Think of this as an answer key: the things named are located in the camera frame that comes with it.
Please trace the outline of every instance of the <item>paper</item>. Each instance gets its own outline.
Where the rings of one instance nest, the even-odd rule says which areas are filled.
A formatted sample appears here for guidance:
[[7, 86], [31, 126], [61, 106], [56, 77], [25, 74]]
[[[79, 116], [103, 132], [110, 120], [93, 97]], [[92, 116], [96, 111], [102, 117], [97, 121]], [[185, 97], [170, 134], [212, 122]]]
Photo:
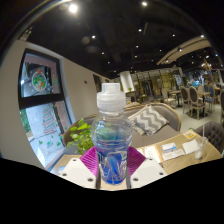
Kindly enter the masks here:
[[143, 151], [142, 151], [142, 149], [138, 149], [138, 151], [139, 151], [143, 156], [145, 156], [144, 153], [143, 153]]
[[196, 134], [193, 131], [187, 131], [186, 133], [183, 134], [187, 139], [192, 139]]
[[186, 154], [190, 154], [192, 152], [195, 152], [196, 150], [199, 149], [199, 145], [196, 142], [196, 140], [192, 140], [191, 142], [186, 142], [183, 144], [184, 151]]
[[185, 153], [184, 153], [183, 149], [178, 149], [173, 152], [163, 153], [162, 157], [163, 157], [163, 160], [166, 161], [166, 160], [175, 159], [179, 156], [184, 156], [184, 155], [185, 155]]
[[177, 146], [175, 145], [175, 143], [169, 143], [166, 145], [162, 145], [162, 148], [164, 152], [168, 152], [168, 151], [173, 151], [174, 149], [177, 148]]
[[155, 146], [145, 147], [145, 157], [154, 158], [157, 163], [162, 162], [162, 158], [159, 156], [159, 153]]

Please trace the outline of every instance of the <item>drinking glass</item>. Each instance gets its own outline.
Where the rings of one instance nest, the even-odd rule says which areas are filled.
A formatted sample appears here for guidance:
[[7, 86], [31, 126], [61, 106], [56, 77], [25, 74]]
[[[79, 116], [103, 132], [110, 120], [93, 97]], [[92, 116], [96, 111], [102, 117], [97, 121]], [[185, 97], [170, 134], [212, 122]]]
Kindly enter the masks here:
[[204, 152], [205, 146], [208, 144], [208, 139], [206, 137], [200, 137], [197, 139], [198, 149], [195, 151], [195, 159], [200, 159]]

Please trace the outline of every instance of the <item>cushion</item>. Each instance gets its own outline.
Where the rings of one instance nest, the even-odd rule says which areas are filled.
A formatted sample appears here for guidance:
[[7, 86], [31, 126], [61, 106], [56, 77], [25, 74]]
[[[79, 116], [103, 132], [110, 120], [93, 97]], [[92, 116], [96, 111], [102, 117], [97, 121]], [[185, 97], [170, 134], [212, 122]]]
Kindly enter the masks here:
[[164, 140], [167, 140], [168, 138], [172, 138], [174, 136], [177, 136], [181, 134], [178, 131], [175, 131], [170, 125], [165, 125], [162, 127], [158, 132], [151, 136], [143, 135], [140, 136], [137, 131], [132, 131], [132, 143], [131, 146], [134, 148], [139, 148], [143, 146], [149, 146]]
[[207, 98], [207, 99], [205, 99], [205, 102], [214, 102], [214, 99]]
[[140, 134], [141, 136], [145, 134], [145, 131], [144, 131], [141, 127], [139, 127], [139, 126], [137, 126], [137, 125], [135, 124], [134, 119], [135, 119], [135, 117], [137, 117], [139, 114], [141, 114], [143, 111], [145, 111], [145, 110], [147, 110], [147, 109], [148, 109], [148, 106], [145, 106], [145, 107], [143, 107], [141, 110], [139, 110], [137, 113], [135, 113], [135, 114], [133, 114], [133, 115], [131, 115], [131, 116], [128, 117], [128, 119], [129, 119], [130, 122], [131, 122], [132, 128], [133, 128], [135, 131], [137, 131], [138, 134]]
[[145, 131], [146, 135], [156, 133], [161, 127], [169, 123], [152, 106], [149, 106], [147, 110], [136, 116], [134, 122]]

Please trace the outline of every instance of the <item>chair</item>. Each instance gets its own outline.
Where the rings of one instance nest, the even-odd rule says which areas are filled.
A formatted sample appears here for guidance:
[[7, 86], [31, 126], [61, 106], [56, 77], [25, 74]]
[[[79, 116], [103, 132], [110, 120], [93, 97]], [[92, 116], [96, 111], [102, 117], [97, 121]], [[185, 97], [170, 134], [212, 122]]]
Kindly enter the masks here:
[[221, 124], [223, 124], [224, 119], [224, 90], [221, 90], [220, 94], [220, 104], [221, 104]]
[[181, 87], [180, 91], [181, 91], [181, 96], [183, 99], [182, 102], [183, 102], [183, 114], [184, 114], [185, 105], [188, 105], [189, 111], [190, 111], [191, 101], [190, 101], [190, 97], [189, 97], [189, 89]]
[[205, 104], [199, 103], [198, 92], [193, 86], [191, 86], [189, 88], [189, 92], [190, 92], [191, 107], [192, 107], [191, 117], [192, 117], [193, 109], [196, 109], [197, 110], [197, 119], [199, 120], [199, 110], [200, 109], [204, 109], [204, 116], [205, 116]]
[[208, 85], [204, 85], [205, 92], [208, 92]]
[[160, 96], [160, 95], [157, 94], [157, 89], [152, 89], [152, 91], [154, 93], [154, 96], [155, 96], [156, 100], [163, 99], [163, 96]]
[[[208, 141], [222, 154], [224, 149], [224, 129], [222, 125], [211, 121], [204, 124], [204, 136]], [[203, 136], [203, 126], [194, 130], [197, 134]]]
[[210, 85], [208, 88], [208, 91], [211, 93], [210, 94], [210, 98], [206, 98], [205, 102], [209, 103], [209, 107], [211, 105], [211, 112], [212, 112], [212, 104], [214, 104], [214, 108], [215, 108], [215, 89], [213, 85]]
[[171, 106], [172, 102], [177, 101], [177, 98], [174, 99], [174, 98], [168, 97], [168, 92], [166, 89], [162, 89], [162, 94], [163, 94], [163, 98], [164, 98], [164, 103], [170, 104], [170, 106]]

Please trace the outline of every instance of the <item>ceiling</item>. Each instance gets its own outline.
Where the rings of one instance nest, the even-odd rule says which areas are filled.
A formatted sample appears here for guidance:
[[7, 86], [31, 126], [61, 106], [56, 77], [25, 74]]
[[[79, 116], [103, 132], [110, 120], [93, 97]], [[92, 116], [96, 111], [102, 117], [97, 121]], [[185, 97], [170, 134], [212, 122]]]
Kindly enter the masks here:
[[[70, 3], [66, 3], [40, 16], [31, 25], [27, 41], [110, 79], [126, 70], [135, 73], [167, 68], [156, 62], [173, 48], [201, 35], [182, 14], [158, 2], [150, 1], [146, 7], [136, 0], [75, 3], [79, 7], [76, 14], [68, 11]], [[215, 53], [211, 47], [201, 49], [178, 58], [169, 67], [180, 66], [183, 71], [201, 68], [203, 57], [209, 55], [208, 63], [219, 68]]]

